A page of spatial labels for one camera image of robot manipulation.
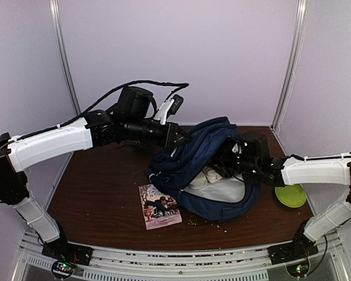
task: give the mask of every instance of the green plate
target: green plate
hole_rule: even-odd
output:
[[[295,184],[293,186],[276,187],[274,189],[278,200],[290,208],[302,207],[307,201],[307,194],[303,186]]]

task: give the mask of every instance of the metal frame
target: metal frame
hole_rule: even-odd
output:
[[[328,252],[333,256],[333,265],[339,281],[349,281],[346,254],[338,234],[330,233],[328,242]],[[94,253],[90,265],[79,266],[73,276],[82,280],[106,281],[229,281],[250,280],[251,276],[251,280],[267,281],[269,269],[284,266],[284,263],[271,264],[267,248],[272,245],[274,244],[191,252],[132,251],[91,246]],[[313,257],[324,253],[325,241],[320,239],[317,247],[319,253]],[[37,242],[37,236],[30,231],[25,233],[19,252],[12,281],[22,280],[27,265],[49,270],[54,261],[42,255],[42,247]]]
[[[61,28],[61,19],[59,12],[59,2],[58,0],[50,0],[51,15],[54,25],[54,30],[56,32],[58,50],[60,51],[61,62],[63,65],[63,72],[68,87],[71,102],[73,104],[73,109],[76,115],[81,113],[81,107],[78,102],[77,95],[75,93],[75,88],[73,84],[73,79],[71,78],[70,66],[68,62],[68,57],[66,54],[65,42],[63,37],[63,30]]]
[[[295,20],[294,36],[292,38],[292,45],[290,57],[288,59],[285,80],[283,82],[280,100],[278,102],[277,110],[272,123],[272,130],[278,133],[281,119],[287,106],[287,101],[290,96],[291,87],[293,86],[294,69],[300,55],[300,48],[302,39],[304,37],[305,16],[307,12],[308,0],[298,1],[297,18]]]

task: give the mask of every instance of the metal base plate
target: metal base plate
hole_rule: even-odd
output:
[[[75,252],[78,265],[87,265],[87,266],[90,265],[90,260],[93,252],[92,248],[87,246],[74,245],[74,244],[68,244],[68,245],[73,250],[73,252]],[[43,247],[42,255],[53,258],[53,255],[47,250],[46,247]],[[70,259],[66,259],[66,262],[74,263],[74,257],[71,257]]]
[[[311,246],[307,250],[309,251],[309,256],[318,253],[318,249],[316,246]],[[268,248],[268,254],[272,265],[284,262],[291,262],[306,257],[305,252],[299,252],[294,250],[293,242],[271,246]]]

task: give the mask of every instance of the white fabric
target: white fabric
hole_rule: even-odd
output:
[[[237,203],[245,196],[245,184],[235,178],[222,179],[197,189],[186,187],[184,191],[210,200]]]

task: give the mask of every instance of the white cable tie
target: white cable tie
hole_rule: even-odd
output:
[[[41,209],[42,209],[42,215],[41,215],[40,217],[36,218],[35,220],[28,221],[27,224],[30,225],[30,224],[32,224],[33,222],[36,222],[36,221],[38,221],[38,220],[40,220],[40,219],[42,219],[42,218],[44,217],[45,211],[44,211],[43,208],[41,208]]]
[[[326,212],[325,212],[325,218],[332,224],[334,225],[335,227],[340,227],[340,225],[338,224],[335,224],[329,217],[328,217],[328,211],[330,210],[331,208],[329,208],[329,206],[327,207],[326,209]]]

